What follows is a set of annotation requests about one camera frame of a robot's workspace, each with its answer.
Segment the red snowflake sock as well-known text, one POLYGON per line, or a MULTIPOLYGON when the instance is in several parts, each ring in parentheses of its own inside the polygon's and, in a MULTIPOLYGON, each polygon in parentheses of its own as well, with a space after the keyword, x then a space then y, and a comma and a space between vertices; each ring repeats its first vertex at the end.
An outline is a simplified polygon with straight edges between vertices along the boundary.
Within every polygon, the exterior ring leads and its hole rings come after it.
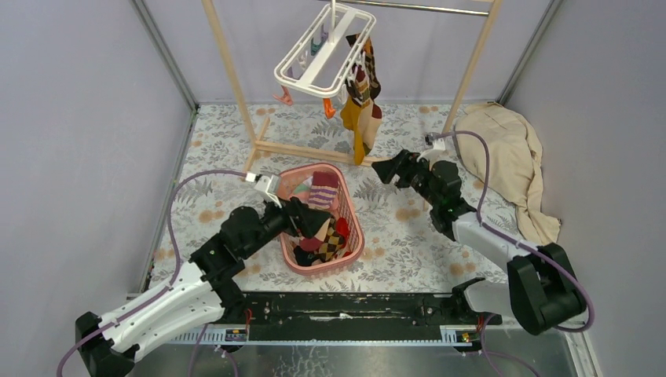
POLYGON ((350 227, 348 221, 345 218, 340 217, 336 220, 335 230, 344 239, 344 241, 347 242, 350 235, 350 227))

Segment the navy sock red cuff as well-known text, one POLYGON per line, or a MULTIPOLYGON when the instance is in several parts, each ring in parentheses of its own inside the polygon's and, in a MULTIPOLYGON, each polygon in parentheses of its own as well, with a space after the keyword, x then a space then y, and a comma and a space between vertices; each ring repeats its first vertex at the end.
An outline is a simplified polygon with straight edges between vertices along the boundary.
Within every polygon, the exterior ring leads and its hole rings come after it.
POLYGON ((297 265, 301 267, 310 267, 317 260, 313 252, 304 251, 301 247, 296 247, 293 252, 297 265))

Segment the pink laundry basket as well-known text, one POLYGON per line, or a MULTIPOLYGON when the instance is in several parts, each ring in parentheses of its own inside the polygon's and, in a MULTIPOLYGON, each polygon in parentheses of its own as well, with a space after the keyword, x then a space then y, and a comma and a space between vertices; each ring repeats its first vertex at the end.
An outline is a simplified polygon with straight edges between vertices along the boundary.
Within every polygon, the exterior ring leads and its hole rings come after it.
POLYGON ((302 276, 339 273, 360 257, 364 233, 338 167, 315 163, 285 170, 280 173, 278 196, 298 199, 328 216, 314 236, 280 235, 284 261, 293 272, 302 276))

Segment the beige purple striped sock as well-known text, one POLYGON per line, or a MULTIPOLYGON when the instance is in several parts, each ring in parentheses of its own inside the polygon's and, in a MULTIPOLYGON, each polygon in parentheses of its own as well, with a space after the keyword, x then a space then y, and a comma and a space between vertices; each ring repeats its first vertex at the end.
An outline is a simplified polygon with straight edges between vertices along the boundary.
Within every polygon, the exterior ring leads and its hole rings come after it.
POLYGON ((313 209, 330 210, 338 196, 339 181, 335 173, 315 171, 309 190, 308 205, 313 209))

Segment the mustard yellow sock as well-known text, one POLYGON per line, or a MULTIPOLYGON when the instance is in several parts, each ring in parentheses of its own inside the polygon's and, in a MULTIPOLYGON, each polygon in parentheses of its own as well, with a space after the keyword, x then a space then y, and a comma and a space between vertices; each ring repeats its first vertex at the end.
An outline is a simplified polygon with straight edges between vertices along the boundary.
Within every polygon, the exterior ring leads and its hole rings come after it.
POLYGON ((357 104, 350 97, 341 112, 343 126, 353 132, 353 162, 361 165, 371 151, 369 126, 371 122, 372 101, 357 104))

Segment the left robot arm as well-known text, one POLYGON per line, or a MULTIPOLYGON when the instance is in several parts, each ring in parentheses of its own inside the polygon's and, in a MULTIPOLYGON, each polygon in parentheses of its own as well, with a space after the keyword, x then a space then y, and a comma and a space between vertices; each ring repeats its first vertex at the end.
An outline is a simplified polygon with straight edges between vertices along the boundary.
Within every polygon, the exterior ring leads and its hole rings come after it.
POLYGON ((237 207, 169 280, 101 316, 75 322, 79 355, 92 376, 126 376, 162 344, 204 324, 232 323, 244 315, 245 297, 234 282, 245 260, 285 232, 314 237, 330 213, 293 198, 267 203, 259 214, 237 207))

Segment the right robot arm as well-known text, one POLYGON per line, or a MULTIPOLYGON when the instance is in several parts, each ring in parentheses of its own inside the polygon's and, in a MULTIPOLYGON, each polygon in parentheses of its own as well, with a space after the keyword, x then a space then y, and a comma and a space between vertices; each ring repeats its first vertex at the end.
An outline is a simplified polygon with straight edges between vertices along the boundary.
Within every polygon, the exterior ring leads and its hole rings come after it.
POLYGON ((458 167, 441 160, 430 164, 408 150, 373 162, 384 184, 410 188, 431 206, 433 227, 452 241, 483 254, 507 274, 507 282, 478 280, 458 287, 450 303, 455 320, 469 324, 481 313, 514 318, 531 335, 559 328, 589 308, 564 249, 556 243, 538 246, 483 221, 461 194, 458 167))

